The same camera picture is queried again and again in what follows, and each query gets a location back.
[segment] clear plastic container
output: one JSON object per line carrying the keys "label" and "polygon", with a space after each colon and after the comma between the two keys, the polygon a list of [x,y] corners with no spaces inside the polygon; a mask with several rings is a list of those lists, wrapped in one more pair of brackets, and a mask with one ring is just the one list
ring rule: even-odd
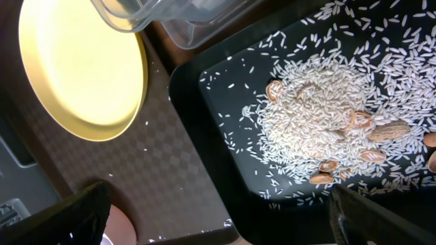
{"label": "clear plastic container", "polygon": [[91,0],[114,29],[138,32],[151,21],[180,48],[192,49],[263,0]]}

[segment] dark table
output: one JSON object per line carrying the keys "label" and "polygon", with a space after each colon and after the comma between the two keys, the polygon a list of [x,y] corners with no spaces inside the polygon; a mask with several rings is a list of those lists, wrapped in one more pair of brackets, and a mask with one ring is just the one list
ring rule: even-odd
{"label": "dark table", "polygon": [[61,197],[96,180],[108,182],[112,203],[134,224],[139,244],[150,239],[166,240],[165,244],[231,243],[238,234],[233,227],[223,226],[228,214],[169,101],[168,74],[290,1],[261,3],[195,50],[177,48],[160,23],[150,24],[141,32],[149,63],[144,105],[130,128],[109,142],[75,137],[45,111],[20,57],[22,1],[0,1],[0,109]]}

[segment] yellow plate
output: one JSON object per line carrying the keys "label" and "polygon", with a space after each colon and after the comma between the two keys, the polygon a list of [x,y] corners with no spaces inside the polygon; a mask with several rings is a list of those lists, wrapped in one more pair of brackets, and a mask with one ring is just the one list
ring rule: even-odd
{"label": "yellow plate", "polygon": [[130,126],[148,78],[138,34],[111,29],[90,0],[25,0],[19,40],[33,90],[62,127],[105,141]]}

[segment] black plastic tray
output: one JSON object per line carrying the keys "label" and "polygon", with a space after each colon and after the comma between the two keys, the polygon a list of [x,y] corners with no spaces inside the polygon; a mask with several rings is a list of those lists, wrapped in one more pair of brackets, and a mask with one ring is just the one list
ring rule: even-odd
{"label": "black plastic tray", "polygon": [[[238,122],[242,107],[251,102],[255,103],[255,98],[251,93],[247,93],[243,84],[247,81],[246,83],[250,84],[250,91],[257,90],[259,94],[263,93],[265,86],[271,79],[269,71],[273,67],[274,60],[269,57],[269,61],[267,61],[267,58],[262,59],[259,55],[251,57],[248,53],[250,51],[246,51],[246,49],[277,30],[284,31],[285,29],[289,30],[289,28],[292,29],[294,35],[290,35],[289,31],[284,31],[287,35],[286,44],[300,42],[303,37],[310,35],[311,28],[315,27],[303,26],[303,29],[299,29],[295,27],[294,23],[299,22],[301,18],[309,14],[316,13],[321,6],[328,2],[331,1],[295,1],[280,12],[258,21],[199,54],[194,60],[177,68],[171,77],[171,101],[238,232],[252,244],[321,244],[334,242],[326,205],[317,203],[312,206],[296,207],[295,198],[284,199],[281,196],[283,199],[274,199],[268,202],[259,197],[258,191],[265,189],[266,186],[273,192],[273,187],[267,183],[269,179],[264,177],[268,171],[268,166],[265,167],[261,163],[256,163],[256,160],[250,157],[249,154],[235,154],[234,151],[230,151],[224,143],[223,131],[221,131],[226,125],[218,127],[222,118],[217,115],[218,112],[223,116],[224,114],[231,114],[232,120],[228,122],[232,126],[228,129],[236,129],[234,125]],[[334,21],[330,19],[323,24],[317,23],[316,27],[328,29]],[[364,44],[370,36],[368,33],[359,33],[358,29],[353,27],[352,32],[355,33],[355,37],[349,40],[359,45]],[[403,32],[391,34],[394,37],[399,37],[402,36]],[[376,37],[371,44],[372,48],[375,44],[381,44],[380,49],[385,48],[381,38],[381,36]],[[332,46],[330,48],[334,48],[336,44],[332,42],[330,45]],[[355,46],[350,46],[342,49],[346,50],[344,52],[352,53],[354,48]],[[281,59],[285,59],[286,54],[293,49],[294,46],[289,47],[289,51],[286,53],[277,52],[274,55],[279,55]],[[232,56],[231,64],[233,65],[231,66],[233,67],[228,65],[230,64],[226,60],[228,56]],[[309,57],[299,53],[295,60],[305,60],[307,58]],[[245,67],[239,65],[240,69],[235,69],[235,62],[244,63]],[[248,71],[251,66],[255,66],[257,72],[249,74]],[[227,85],[214,87],[212,84],[211,87],[214,93],[208,94],[206,83],[209,81],[210,75],[219,77],[219,80],[225,82],[225,84],[232,83],[226,80],[239,80],[239,84],[235,83],[235,88],[237,85],[238,89],[227,89]],[[201,78],[206,78],[206,81],[199,82]],[[240,101],[241,104],[235,104],[235,100],[230,99],[235,97],[238,98],[236,101]],[[256,133],[258,132],[252,131],[250,134],[244,135],[244,137],[251,137],[253,142],[256,143]],[[254,175],[255,169],[258,171],[258,176]],[[360,178],[362,177],[355,176],[347,183],[357,182]],[[367,183],[373,181],[370,178],[363,179]],[[311,194],[311,191],[316,191],[314,186],[309,184],[294,185],[292,190],[285,191],[292,193],[297,190],[305,192],[307,196]],[[426,188],[406,193],[395,191],[386,195],[375,195],[371,199],[411,222],[433,231],[431,227],[434,218],[436,218],[436,212],[433,211],[431,205],[436,200],[433,189]],[[268,203],[271,202],[280,203],[281,210],[271,210],[268,207]]]}

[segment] almond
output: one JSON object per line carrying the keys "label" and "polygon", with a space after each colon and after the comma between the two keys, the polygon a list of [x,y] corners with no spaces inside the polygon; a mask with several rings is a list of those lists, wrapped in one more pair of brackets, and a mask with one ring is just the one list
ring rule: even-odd
{"label": "almond", "polygon": [[282,87],[280,81],[274,80],[270,84],[268,84],[268,86],[266,87],[266,96],[268,97],[268,99],[271,102],[276,103],[277,102],[277,95],[279,93],[281,93],[282,90],[283,90],[283,87]]}
{"label": "almond", "polygon": [[427,167],[428,167],[430,172],[436,173],[436,152],[434,152],[431,155],[431,157],[427,163]]}
{"label": "almond", "polygon": [[313,158],[322,158],[322,154],[319,153],[319,152],[313,153],[311,156],[312,156]]}
{"label": "almond", "polygon": [[338,168],[338,164],[339,163],[336,161],[323,162],[320,165],[320,171],[331,172],[331,171],[335,170],[336,168]]}
{"label": "almond", "polygon": [[365,112],[356,112],[356,119],[354,121],[354,129],[367,129],[373,126],[371,115]]}
{"label": "almond", "polygon": [[334,179],[328,174],[318,174],[313,176],[309,183],[311,184],[330,184],[333,183]]}
{"label": "almond", "polygon": [[348,126],[346,126],[344,129],[342,129],[342,130],[344,130],[344,131],[348,131],[348,130],[350,130],[350,129],[352,129],[353,128],[353,126],[354,126],[354,119],[356,118],[356,115],[354,114],[354,110],[353,109],[350,109],[351,110],[351,119],[349,120],[349,124],[348,124]]}
{"label": "almond", "polygon": [[395,140],[410,132],[409,125],[403,120],[396,120],[387,125],[377,126],[368,138],[379,142],[383,140]]}
{"label": "almond", "polygon": [[379,150],[364,150],[360,153],[360,158],[369,163],[382,163],[386,160],[386,155]]}
{"label": "almond", "polygon": [[436,147],[436,133],[427,133],[422,141],[426,146]]}
{"label": "almond", "polygon": [[312,87],[312,86],[313,86],[313,84],[308,84],[308,85],[304,86],[304,87],[300,90],[300,92],[298,92],[298,94],[297,94],[297,100],[301,99],[301,97],[304,95],[304,92],[306,91],[306,89],[308,89],[308,88],[310,88],[310,87]]}
{"label": "almond", "polygon": [[346,180],[347,180],[347,174],[345,173],[345,171],[340,171],[340,172],[339,172],[339,177],[341,177],[341,179],[342,179],[343,181],[346,181]]}

